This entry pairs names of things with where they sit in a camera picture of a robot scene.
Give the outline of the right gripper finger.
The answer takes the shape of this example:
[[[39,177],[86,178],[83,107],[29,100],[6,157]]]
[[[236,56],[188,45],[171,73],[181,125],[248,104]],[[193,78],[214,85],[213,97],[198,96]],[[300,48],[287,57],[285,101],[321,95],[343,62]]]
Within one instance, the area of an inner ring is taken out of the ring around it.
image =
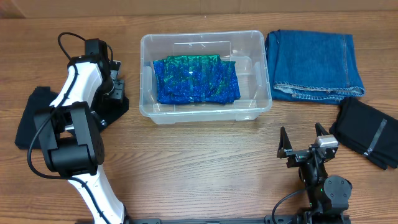
[[[317,136],[329,135],[329,132],[326,131],[325,128],[320,123],[315,124],[315,130],[316,130]]]
[[[277,152],[290,152],[292,145],[284,127],[280,128],[280,140]]]

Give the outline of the black cloth with tape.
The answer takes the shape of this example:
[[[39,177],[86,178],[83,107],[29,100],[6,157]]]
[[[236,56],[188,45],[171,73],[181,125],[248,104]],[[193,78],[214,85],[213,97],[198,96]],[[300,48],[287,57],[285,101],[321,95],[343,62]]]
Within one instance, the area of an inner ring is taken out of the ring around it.
[[[95,106],[91,112],[94,116],[99,132],[105,130],[108,126],[118,120],[129,110],[129,99],[124,96],[122,102],[105,102]]]

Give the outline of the blue green sequin cloth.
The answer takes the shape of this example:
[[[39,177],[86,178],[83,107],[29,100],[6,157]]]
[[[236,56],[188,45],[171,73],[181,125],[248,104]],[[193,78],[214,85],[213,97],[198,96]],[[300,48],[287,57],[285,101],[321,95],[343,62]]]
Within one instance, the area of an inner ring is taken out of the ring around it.
[[[177,55],[153,61],[157,101],[227,104],[240,99],[236,62],[219,55]]]

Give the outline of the blue denim jeans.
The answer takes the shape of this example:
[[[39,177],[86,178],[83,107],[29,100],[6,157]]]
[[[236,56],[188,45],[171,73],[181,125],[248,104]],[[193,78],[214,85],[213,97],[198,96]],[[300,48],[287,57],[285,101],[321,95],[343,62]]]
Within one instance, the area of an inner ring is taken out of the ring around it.
[[[351,34],[276,30],[265,50],[275,100],[337,105],[365,95]]]

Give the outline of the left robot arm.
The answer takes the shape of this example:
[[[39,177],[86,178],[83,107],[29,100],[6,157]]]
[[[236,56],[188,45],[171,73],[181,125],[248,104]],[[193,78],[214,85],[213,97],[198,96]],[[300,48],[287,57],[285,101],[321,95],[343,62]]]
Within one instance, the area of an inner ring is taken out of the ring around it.
[[[124,204],[104,172],[101,132],[128,109],[121,62],[100,39],[86,39],[85,53],[70,57],[68,78],[50,106],[34,115],[50,179],[71,183],[87,204],[94,223],[130,223]]]

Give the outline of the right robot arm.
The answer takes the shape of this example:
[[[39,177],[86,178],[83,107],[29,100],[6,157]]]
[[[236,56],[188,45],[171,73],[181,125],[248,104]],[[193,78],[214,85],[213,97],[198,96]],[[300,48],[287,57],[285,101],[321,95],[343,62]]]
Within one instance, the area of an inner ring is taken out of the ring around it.
[[[320,123],[315,124],[315,129],[317,133],[315,142],[309,145],[308,149],[299,151],[293,150],[285,128],[280,129],[277,157],[286,158],[288,168],[298,168],[304,188],[288,194],[277,202],[271,214],[273,223],[279,223],[281,219],[285,223],[296,224],[351,222],[344,211],[349,208],[352,184],[341,176],[329,176],[325,169],[325,163],[335,158],[339,142]],[[308,195],[308,208],[301,208],[294,215],[275,215],[282,202],[302,192]]]

